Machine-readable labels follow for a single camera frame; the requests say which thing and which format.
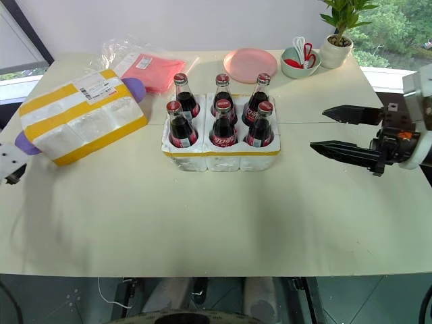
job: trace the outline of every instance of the white pot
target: white pot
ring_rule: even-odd
[[[331,44],[329,42],[329,38],[335,36],[330,35],[324,40],[323,46],[319,50],[319,56],[321,57],[321,65],[324,68],[334,69],[340,67],[346,61],[347,57],[352,51],[353,42],[347,36],[344,38],[348,39],[351,42],[350,46],[347,47],[339,47]]]

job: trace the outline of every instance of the table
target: table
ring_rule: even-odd
[[[186,52],[195,93],[215,90],[227,52]],[[278,59],[281,51],[271,51]],[[87,54],[59,58],[29,98],[81,76]],[[233,93],[252,85],[232,82]],[[0,186],[0,273],[64,276],[317,276],[432,271],[432,199],[419,169],[381,178],[326,159],[309,142],[368,146],[377,128],[332,122],[341,104],[380,107],[353,58],[336,70],[271,81],[281,153],[263,172],[178,171],[161,152],[167,96],[149,125],[78,161],[32,158]],[[0,134],[14,140],[15,115]]]

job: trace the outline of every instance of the green bowl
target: green bowl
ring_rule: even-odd
[[[289,49],[283,51],[281,55],[281,70],[283,74],[293,79],[301,79],[314,74],[314,72],[317,71],[317,68],[321,65],[321,58],[319,57],[318,52],[315,50],[312,50],[312,53],[314,53],[317,57],[317,61],[315,62],[314,66],[309,69],[299,69],[297,67],[288,65],[284,61],[285,59],[293,59],[294,61],[299,62],[296,49],[290,47]]]

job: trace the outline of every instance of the pink plate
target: pink plate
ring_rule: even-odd
[[[255,83],[260,73],[273,76],[277,62],[262,49],[236,49],[225,56],[223,67],[231,78],[243,83]]]

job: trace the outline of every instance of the potted plant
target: potted plant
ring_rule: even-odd
[[[370,22],[359,22],[360,11],[374,9],[377,5],[372,5],[372,0],[324,0],[331,7],[331,16],[321,14],[325,22],[336,28],[337,34],[332,34],[324,40],[324,44],[319,51],[321,65],[325,68],[334,69],[340,67],[351,53],[353,48],[352,40],[344,35],[351,29]]]

